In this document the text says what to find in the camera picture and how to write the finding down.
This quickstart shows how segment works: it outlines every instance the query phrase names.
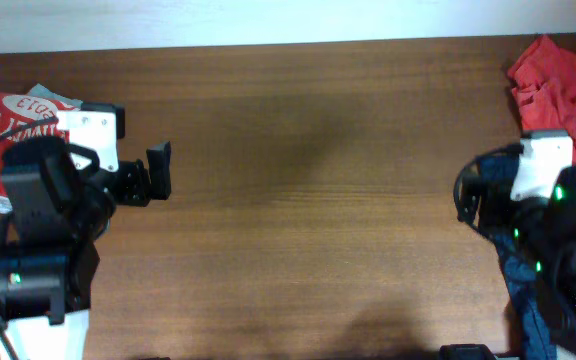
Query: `blue cloth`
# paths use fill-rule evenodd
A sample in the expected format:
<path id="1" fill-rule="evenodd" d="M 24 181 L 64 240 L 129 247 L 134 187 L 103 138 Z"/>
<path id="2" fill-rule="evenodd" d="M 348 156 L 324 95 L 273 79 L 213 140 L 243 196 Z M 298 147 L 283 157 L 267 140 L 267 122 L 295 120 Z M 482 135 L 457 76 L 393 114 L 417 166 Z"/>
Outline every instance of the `blue cloth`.
<path id="1" fill-rule="evenodd" d="M 512 180 L 517 175 L 519 160 L 514 157 L 493 157 L 479 164 L 485 180 Z M 521 320 L 523 328 L 522 351 L 524 359 L 555 360 L 557 349 L 550 343 L 550 331 L 537 308 L 535 281 L 537 274 L 532 266 L 509 254 L 515 246 L 510 235 L 499 234 L 494 238 L 501 271 L 506 281 L 510 301 Z"/>

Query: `white robot part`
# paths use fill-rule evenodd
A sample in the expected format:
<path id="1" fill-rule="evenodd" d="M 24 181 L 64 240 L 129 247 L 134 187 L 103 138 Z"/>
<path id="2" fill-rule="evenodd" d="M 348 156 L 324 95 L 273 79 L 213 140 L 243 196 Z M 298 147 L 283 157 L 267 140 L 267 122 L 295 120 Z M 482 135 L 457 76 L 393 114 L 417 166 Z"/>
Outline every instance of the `white robot part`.
<path id="1" fill-rule="evenodd" d="M 510 199 L 549 199 L 562 169 L 572 165 L 573 142 L 563 131 L 544 130 L 520 140 L 524 146 Z"/>
<path id="2" fill-rule="evenodd" d="M 19 359 L 81 360 L 89 310 L 66 314 L 63 324 L 50 325 L 47 316 L 11 320 L 5 333 Z M 10 360 L 0 341 L 1 360 Z"/>
<path id="3" fill-rule="evenodd" d="M 69 132 L 69 141 L 94 150 L 99 156 L 99 167 L 110 172 L 119 168 L 117 155 L 117 117 L 114 113 L 99 111 L 57 111 L 57 129 Z M 77 170 L 91 161 L 71 154 Z"/>

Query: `white label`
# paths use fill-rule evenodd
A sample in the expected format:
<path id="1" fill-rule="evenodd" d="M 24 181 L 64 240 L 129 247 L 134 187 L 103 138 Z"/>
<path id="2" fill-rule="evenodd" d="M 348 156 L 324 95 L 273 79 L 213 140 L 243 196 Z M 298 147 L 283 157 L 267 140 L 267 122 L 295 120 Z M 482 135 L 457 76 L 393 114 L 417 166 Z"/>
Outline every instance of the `white label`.
<path id="1" fill-rule="evenodd" d="M 12 211 L 10 200 L 5 196 L 0 196 L 0 214 L 8 214 Z"/>

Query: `wooden table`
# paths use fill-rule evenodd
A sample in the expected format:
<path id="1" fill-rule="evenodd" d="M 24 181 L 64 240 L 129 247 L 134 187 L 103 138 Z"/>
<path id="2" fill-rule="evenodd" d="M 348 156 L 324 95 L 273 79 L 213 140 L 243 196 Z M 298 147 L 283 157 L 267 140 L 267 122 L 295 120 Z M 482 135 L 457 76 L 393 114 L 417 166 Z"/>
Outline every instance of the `wooden table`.
<path id="1" fill-rule="evenodd" d="M 0 55 L 0 91 L 124 104 L 121 159 L 172 141 L 171 198 L 97 243 L 85 358 L 517 350 L 450 191 L 517 139 L 504 70 L 534 39 Z"/>

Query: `red fabric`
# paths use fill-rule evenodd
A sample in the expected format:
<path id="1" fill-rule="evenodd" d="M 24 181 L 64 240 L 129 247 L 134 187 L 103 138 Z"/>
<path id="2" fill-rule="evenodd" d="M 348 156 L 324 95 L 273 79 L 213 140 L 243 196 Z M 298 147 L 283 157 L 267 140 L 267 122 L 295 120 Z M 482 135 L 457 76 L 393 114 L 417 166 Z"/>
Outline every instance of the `red fabric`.
<path id="1" fill-rule="evenodd" d="M 574 142 L 576 164 L 576 56 L 547 36 L 535 41 L 508 70 L 517 87 L 524 131 L 564 128 Z"/>
<path id="2" fill-rule="evenodd" d="M 58 100 L 42 99 L 28 95 L 0 93 L 0 135 L 35 120 L 55 116 L 57 110 L 79 110 Z M 3 163 L 1 157 L 13 144 L 34 136 L 55 135 L 68 140 L 67 133 L 58 131 L 56 125 L 43 125 L 18 133 L 0 142 L 0 177 Z M 0 195 L 6 196 L 0 179 Z"/>

